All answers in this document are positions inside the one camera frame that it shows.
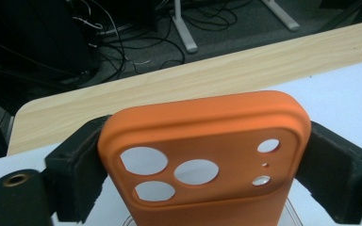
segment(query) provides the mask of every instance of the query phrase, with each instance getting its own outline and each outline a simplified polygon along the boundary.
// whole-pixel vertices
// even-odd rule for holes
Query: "black cable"
[[[168,42],[169,44],[173,45],[181,54],[182,56],[182,59],[181,60],[167,60],[165,62],[162,63],[162,65],[160,66],[159,69],[162,69],[164,67],[164,65],[168,62],[179,62],[180,64],[184,64],[185,63],[185,54],[184,52],[182,51],[182,49],[176,44],[174,43],[173,41],[170,41],[168,40],[168,37],[170,36],[170,33],[171,33],[171,28],[172,28],[172,17],[169,18],[169,28],[167,30],[167,33],[165,35],[164,38],[158,38],[158,37],[139,37],[139,38],[135,38],[135,39],[127,39],[126,41],[132,41],[132,40],[158,40],[157,42],[155,43],[152,43],[150,45],[147,45],[147,46],[142,46],[142,47],[133,47],[133,46],[123,46],[124,49],[136,49],[136,50],[139,50],[139,49],[146,49],[146,48],[150,48],[150,47],[153,47],[153,46],[156,46],[162,42]],[[128,62],[130,62],[133,67],[134,67],[134,72],[136,74],[140,74],[140,72],[138,71],[137,69],[137,64],[133,61],[133,60],[130,60],[130,59],[127,59]]]
[[[198,6],[198,3],[199,3],[194,0],[191,0],[190,2],[192,3],[192,5],[195,5],[195,6]],[[209,19],[209,20],[218,19],[221,21],[220,23],[196,19],[196,18],[193,18],[193,17],[187,15],[187,13],[183,14],[183,18],[191,25],[193,25],[199,29],[205,30],[205,31],[223,31],[225,29],[228,29],[231,25],[236,24],[238,22],[238,16],[232,10],[247,6],[248,4],[250,4],[252,2],[252,0],[249,0],[248,2],[245,2],[239,6],[232,7],[232,8],[228,7],[228,4],[230,2],[231,2],[230,0],[226,0],[223,4],[220,5],[220,8],[210,6],[209,8],[214,9],[215,10],[214,12],[204,11],[203,9],[201,9],[199,7],[194,8],[196,11],[198,11],[201,15],[203,15],[207,19]],[[223,12],[229,13],[232,16],[232,19],[231,19],[232,21],[225,19],[225,17],[221,15],[221,13],[223,13]],[[208,27],[204,27],[203,25],[217,26],[218,28],[208,28]]]

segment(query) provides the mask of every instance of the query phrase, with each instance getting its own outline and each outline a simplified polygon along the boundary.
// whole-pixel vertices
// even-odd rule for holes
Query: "electrical wire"
[[[84,24],[86,24],[86,25],[88,25],[88,26],[90,26],[92,28],[98,29],[98,30],[102,30],[104,28],[101,24],[98,24],[98,23],[91,24],[87,20],[84,20],[84,19],[79,18],[79,17],[72,17],[72,18],[77,20],[77,21],[83,22]]]
[[[193,5],[197,5],[197,2],[194,0],[191,0],[190,2]],[[213,11],[209,12],[202,8],[195,7],[194,9],[196,11],[198,11],[201,15],[203,15],[205,18],[207,18],[207,20],[202,20],[202,19],[191,17],[191,16],[187,15],[187,13],[183,13],[182,16],[188,23],[190,23],[191,25],[193,25],[199,29],[202,29],[205,31],[223,31],[225,29],[228,29],[231,25],[236,24],[238,21],[238,16],[232,10],[247,6],[251,2],[252,2],[252,0],[249,0],[248,2],[245,2],[239,6],[230,8],[230,7],[228,7],[230,0],[226,0],[222,4],[216,5],[216,6],[220,6],[220,8],[216,8],[214,6],[206,7],[206,8],[210,8],[210,9],[214,10],[214,12]],[[224,13],[228,13],[228,15],[231,16],[231,19],[226,19],[225,18],[226,14],[224,14]]]
[[[106,34],[111,34],[111,33],[115,33],[117,36],[119,36],[119,32],[117,30],[117,26],[116,24],[114,24],[114,21],[113,21],[113,18],[111,18],[110,16],[110,13],[108,13],[108,11],[101,6],[101,4],[99,4],[98,2],[96,2],[95,0],[91,0],[92,3],[94,3],[96,6],[98,6],[106,15],[107,17],[109,18],[111,24],[113,25],[113,29],[112,30],[109,30],[109,31],[104,31],[104,32],[101,32],[99,33],[100,35],[106,35]]]

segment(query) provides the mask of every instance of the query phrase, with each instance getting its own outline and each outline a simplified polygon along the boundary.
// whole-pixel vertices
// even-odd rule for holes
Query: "phone case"
[[[127,108],[98,150],[138,226],[276,225],[310,130],[292,97],[257,91]]]

